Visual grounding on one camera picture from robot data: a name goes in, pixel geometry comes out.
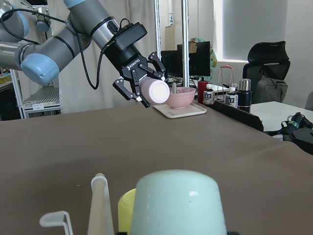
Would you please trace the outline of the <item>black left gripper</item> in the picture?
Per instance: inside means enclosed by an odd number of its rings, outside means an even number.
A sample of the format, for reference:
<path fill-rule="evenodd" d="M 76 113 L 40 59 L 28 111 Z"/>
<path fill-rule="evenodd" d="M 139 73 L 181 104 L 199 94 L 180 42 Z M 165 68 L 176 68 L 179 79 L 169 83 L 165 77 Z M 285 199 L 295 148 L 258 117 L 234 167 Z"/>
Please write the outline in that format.
<path fill-rule="evenodd" d="M 130 44 L 124 49 L 118 49 L 117 43 L 107 43 L 105 56 L 120 73 L 120 77 L 113 82 L 113 87 L 126 99 L 141 102 L 145 108 L 151 104 L 143 96 L 139 88 L 139 80 L 146 75 L 158 80 L 165 80 L 165 66 L 157 56 L 152 52 L 148 60 L 141 55 L 134 44 Z M 124 81 L 130 83 L 132 91 L 130 92 L 125 86 Z"/>

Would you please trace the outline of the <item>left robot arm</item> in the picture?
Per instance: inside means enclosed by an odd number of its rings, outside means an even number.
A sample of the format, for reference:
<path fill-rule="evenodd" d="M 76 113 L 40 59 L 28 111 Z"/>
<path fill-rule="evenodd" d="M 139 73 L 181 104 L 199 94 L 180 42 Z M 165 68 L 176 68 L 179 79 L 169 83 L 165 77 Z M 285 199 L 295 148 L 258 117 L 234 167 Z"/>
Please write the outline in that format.
<path fill-rule="evenodd" d="M 140 23 L 116 22 L 98 0 L 67 0 L 69 15 L 63 27 L 43 43 L 27 39 L 28 21 L 23 8 L 0 3 L 0 65 L 23 71 L 40 85 L 48 84 L 94 42 L 120 77 L 113 87 L 126 99 L 145 107 L 156 103 L 149 90 L 153 82 L 164 84 L 165 67 L 155 52 L 143 57 L 135 43 L 147 34 Z"/>

